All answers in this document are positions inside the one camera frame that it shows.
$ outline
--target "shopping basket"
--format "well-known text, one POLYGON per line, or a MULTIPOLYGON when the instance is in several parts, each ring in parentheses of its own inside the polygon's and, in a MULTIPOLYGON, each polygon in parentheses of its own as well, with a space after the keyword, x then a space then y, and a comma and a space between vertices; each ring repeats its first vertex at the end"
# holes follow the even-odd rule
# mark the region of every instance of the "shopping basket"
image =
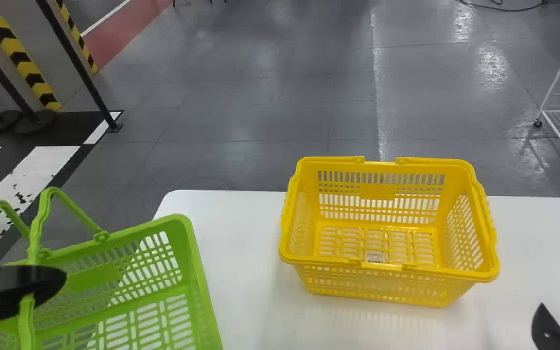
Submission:
POLYGON ((309 292, 444 307, 500 266, 485 191, 461 160, 306 157, 280 257, 309 292))
POLYGON ((28 258, 11 265, 63 270, 64 287, 33 310, 0 321, 0 350, 215 350, 220 337, 191 222, 183 215, 107 233, 58 188, 40 195, 31 229, 5 202, 0 210, 24 236, 28 258), (95 233, 57 251, 41 248, 51 197, 95 233))

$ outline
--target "yellow and black striped post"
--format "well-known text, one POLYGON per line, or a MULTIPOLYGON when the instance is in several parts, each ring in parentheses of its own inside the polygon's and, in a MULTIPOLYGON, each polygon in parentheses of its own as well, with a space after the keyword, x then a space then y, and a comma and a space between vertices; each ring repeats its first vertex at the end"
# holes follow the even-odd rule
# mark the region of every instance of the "yellow and black striped post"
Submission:
POLYGON ((17 71, 29 84, 34 95, 40 100, 46 109, 57 111, 62 107, 53 93, 53 90, 45 82, 40 70, 27 54, 23 44, 18 41, 12 28, 5 18, 0 17, 0 45, 4 53, 10 58, 17 71))
POLYGON ((70 28, 70 32, 72 33, 73 38, 75 39, 75 42, 79 45, 79 48, 82 50, 82 54, 84 55, 87 64, 89 64, 92 74, 96 74, 98 72, 98 66, 96 65, 96 62, 94 62, 94 58, 92 58, 92 55, 89 53, 88 47, 85 46, 84 38, 82 38, 82 34, 79 33, 79 29, 77 29, 77 26, 73 21, 73 18, 70 16, 69 9, 66 8, 66 5, 64 4, 64 0, 55 0, 55 3, 57 4, 57 7, 60 9, 60 13, 64 18, 64 21, 66 22, 66 24, 68 24, 70 28))

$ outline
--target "basket label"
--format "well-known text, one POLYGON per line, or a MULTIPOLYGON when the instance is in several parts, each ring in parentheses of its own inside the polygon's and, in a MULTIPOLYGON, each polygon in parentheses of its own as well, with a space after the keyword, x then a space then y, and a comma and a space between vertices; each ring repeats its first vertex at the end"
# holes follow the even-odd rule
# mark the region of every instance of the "basket label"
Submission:
POLYGON ((384 263, 382 252, 367 252, 366 261, 369 263, 384 263))

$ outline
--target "table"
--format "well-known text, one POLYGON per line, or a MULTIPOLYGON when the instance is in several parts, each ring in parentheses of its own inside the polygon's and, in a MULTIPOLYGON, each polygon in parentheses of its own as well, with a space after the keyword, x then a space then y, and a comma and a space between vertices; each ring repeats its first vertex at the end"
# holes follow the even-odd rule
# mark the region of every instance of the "table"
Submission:
POLYGON ((500 276, 446 309, 307 293, 278 257, 282 192, 178 190, 225 350, 534 350, 540 302, 560 324, 560 198, 489 197, 500 276))

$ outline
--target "tiled floor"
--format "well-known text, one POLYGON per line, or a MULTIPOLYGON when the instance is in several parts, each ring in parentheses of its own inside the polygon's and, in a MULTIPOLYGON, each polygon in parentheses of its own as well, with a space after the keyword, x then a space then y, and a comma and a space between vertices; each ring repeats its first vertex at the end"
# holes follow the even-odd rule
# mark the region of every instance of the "tiled floor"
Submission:
MULTIPOLYGON (((558 140, 531 127, 560 64, 560 3, 189 2, 94 78, 124 127, 64 189, 108 230, 174 189, 286 189, 312 155, 461 158, 488 195, 560 196, 558 140)), ((65 106, 94 108, 85 91, 65 106)), ((54 245, 86 239, 51 222, 54 245)))

